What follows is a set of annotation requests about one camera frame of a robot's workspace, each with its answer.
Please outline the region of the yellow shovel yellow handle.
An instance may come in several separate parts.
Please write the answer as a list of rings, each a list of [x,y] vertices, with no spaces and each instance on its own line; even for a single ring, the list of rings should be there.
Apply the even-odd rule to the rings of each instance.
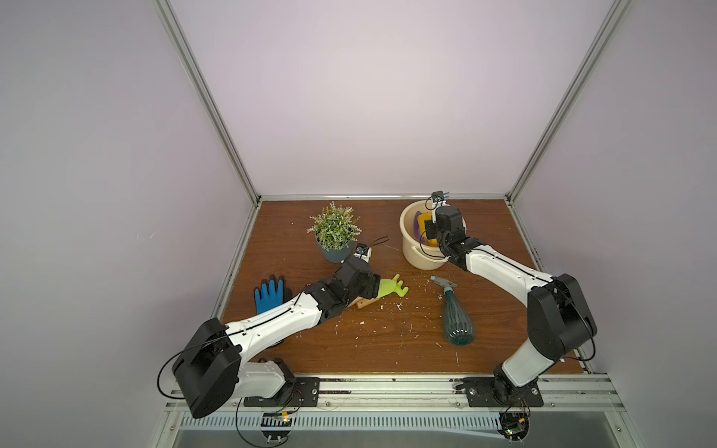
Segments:
[[[421,231],[422,242],[420,244],[436,248],[438,246],[438,241],[436,239],[435,223],[433,222],[432,214],[430,212],[425,212],[421,216]]]

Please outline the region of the purple shovel pink handle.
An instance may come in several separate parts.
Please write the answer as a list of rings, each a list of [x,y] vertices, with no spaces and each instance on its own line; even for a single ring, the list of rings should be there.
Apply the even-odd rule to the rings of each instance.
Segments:
[[[416,241],[418,241],[420,243],[422,242],[422,236],[421,236],[422,235],[422,231],[421,231],[421,216],[422,215],[423,215],[422,212],[420,212],[420,211],[416,212],[416,214],[414,215],[414,220],[413,220],[414,238],[416,239]]]

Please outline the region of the green rake wooden handle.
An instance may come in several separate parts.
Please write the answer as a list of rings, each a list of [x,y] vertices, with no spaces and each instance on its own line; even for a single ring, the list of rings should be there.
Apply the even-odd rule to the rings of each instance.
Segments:
[[[396,294],[403,298],[407,295],[409,287],[403,285],[403,280],[399,274],[395,274],[392,278],[382,278],[379,282],[379,289],[376,295],[377,299],[382,299],[390,294]]]

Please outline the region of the green trowel wooden handle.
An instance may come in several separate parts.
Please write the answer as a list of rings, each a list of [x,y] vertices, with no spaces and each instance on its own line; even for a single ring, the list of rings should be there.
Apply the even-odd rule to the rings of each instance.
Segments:
[[[354,304],[358,307],[358,309],[362,309],[371,304],[376,304],[378,301],[379,301],[379,298],[374,298],[374,299],[358,298],[355,300]]]

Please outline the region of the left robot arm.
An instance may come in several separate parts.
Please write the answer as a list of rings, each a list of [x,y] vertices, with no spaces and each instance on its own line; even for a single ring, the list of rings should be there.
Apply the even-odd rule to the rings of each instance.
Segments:
[[[241,321],[205,321],[177,354],[172,373],[196,419],[209,416],[232,397],[270,399],[292,380],[277,361],[252,358],[289,336],[341,315],[358,298],[377,296],[381,276],[368,255],[352,254],[324,280],[288,302]]]

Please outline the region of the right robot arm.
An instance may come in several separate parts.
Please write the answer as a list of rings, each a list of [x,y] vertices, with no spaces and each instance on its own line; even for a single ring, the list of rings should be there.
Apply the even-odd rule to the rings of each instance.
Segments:
[[[470,237],[457,207],[436,197],[426,237],[435,239],[447,261],[481,276],[526,307],[528,339],[494,371],[493,394],[509,403],[530,392],[538,377],[585,343],[598,327],[576,278],[551,276],[510,259]]]

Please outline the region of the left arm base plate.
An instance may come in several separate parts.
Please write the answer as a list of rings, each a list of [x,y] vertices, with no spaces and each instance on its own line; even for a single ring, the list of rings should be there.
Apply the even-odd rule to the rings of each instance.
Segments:
[[[270,398],[249,397],[243,399],[243,405],[253,408],[317,407],[319,390],[319,377],[298,377],[289,380],[274,396]]]

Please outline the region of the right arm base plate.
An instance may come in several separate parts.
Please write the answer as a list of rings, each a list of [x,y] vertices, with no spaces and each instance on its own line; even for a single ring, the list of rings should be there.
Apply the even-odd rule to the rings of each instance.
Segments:
[[[539,408],[544,405],[536,380],[526,386],[514,386],[500,376],[467,377],[457,383],[455,390],[467,397],[470,407],[519,408],[527,405]]]

